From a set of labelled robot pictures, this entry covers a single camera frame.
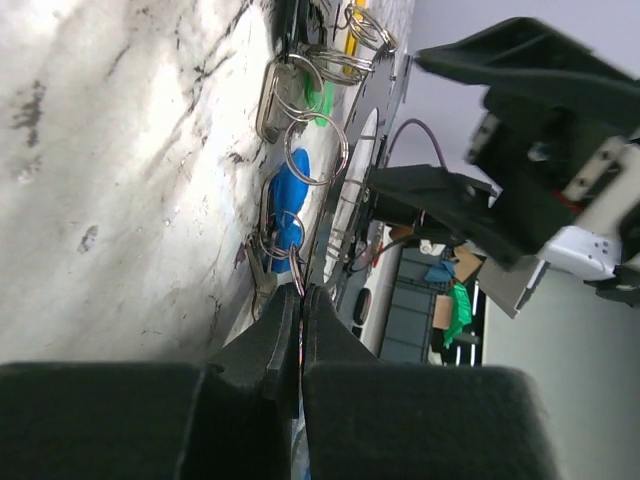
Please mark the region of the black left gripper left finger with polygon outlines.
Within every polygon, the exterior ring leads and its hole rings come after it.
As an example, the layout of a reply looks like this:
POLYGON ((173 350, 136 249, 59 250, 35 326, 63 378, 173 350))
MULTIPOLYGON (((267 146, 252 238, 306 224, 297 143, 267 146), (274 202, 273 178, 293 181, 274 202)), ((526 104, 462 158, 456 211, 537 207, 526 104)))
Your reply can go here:
POLYGON ((1 369, 5 479, 285 479, 299 296, 284 285, 209 361, 1 369))

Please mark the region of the yellow key tag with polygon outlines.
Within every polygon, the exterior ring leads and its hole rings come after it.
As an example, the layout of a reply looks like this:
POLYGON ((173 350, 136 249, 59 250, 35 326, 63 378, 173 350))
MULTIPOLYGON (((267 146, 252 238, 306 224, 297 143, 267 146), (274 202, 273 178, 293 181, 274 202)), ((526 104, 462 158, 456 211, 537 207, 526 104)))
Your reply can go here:
POLYGON ((364 19, 361 11, 366 7, 365 1, 352 1, 344 9, 345 29, 348 31, 344 53, 347 55, 347 63, 342 68, 345 77, 345 85, 353 86, 359 83, 363 76, 371 69, 370 62, 357 56, 359 48, 359 35, 362 33, 361 21, 364 19))

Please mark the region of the silver key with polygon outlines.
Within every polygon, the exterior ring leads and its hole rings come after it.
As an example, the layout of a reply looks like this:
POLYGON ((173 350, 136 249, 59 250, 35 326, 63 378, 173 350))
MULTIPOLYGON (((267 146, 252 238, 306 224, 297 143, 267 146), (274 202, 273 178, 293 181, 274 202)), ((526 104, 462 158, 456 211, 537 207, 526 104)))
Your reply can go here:
POLYGON ((267 64, 256 117, 256 131, 265 142, 275 144, 289 124, 289 117, 279 99, 285 104, 295 102, 294 78, 291 65, 277 59, 267 64))

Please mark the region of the blue key tag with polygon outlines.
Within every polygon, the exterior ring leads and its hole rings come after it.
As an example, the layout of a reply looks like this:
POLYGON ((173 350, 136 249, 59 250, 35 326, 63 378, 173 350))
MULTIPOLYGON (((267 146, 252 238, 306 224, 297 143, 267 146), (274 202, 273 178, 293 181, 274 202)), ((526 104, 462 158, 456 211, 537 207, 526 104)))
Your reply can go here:
MULTIPOLYGON (((292 158, 295 165, 304 174, 310 174, 310 161, 307 151, 298 148, 293 151, 292 158)), ((273 198, 274 220, 276 222, 275 245, 285 250, 286 259, 275 259, 272 262, 272 271, 278 274, 290 271, 288 249, 291 245, 296 247, 303 243, 302 228, 294 218, 302 209, 309 185, 299 180, 288 165, 283 163, 270 184, 270 193, 273 198)))

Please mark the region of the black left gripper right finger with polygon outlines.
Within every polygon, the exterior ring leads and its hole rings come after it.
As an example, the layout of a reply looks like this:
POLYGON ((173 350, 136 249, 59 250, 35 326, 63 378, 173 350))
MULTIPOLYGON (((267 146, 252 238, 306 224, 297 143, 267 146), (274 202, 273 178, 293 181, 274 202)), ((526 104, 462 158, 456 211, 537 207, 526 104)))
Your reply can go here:
POLYGON ((343 325, 319 286, 307 292, 303 325, 313 478, 564 477, 523 372, 384 362, 343 325))

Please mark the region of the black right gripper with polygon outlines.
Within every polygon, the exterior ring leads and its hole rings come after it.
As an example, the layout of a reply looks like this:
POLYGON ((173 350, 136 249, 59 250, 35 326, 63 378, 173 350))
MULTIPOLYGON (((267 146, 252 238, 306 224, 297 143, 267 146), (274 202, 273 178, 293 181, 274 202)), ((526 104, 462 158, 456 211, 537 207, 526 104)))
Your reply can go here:
POLYGON ((606 300, 639 297, 639 81, 530 17, 422 49, 424 71, 484 86, 468 153, 501 188, 442 167, 376 169, 373 218, 469 240, 501 265, 535 256, 606 300))

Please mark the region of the green key tag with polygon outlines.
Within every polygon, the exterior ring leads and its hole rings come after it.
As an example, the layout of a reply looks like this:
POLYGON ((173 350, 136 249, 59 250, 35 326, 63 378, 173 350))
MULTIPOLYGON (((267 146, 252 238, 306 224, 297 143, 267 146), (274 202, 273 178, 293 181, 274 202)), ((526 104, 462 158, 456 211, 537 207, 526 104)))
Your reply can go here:
POLYGON ((334 101, 334 84, 325 81, 323 83, 324 90, 321 91, 316 88, 315 78, 310 74, 307 74, 304 80, 304 99, 307 107, 311 108, 314 112, 319 112, 324 115, 324 118, 316 117, 315 123, 319 127, 326 127, 328 125, 327 117, 331 115, 333 101, 334 101))

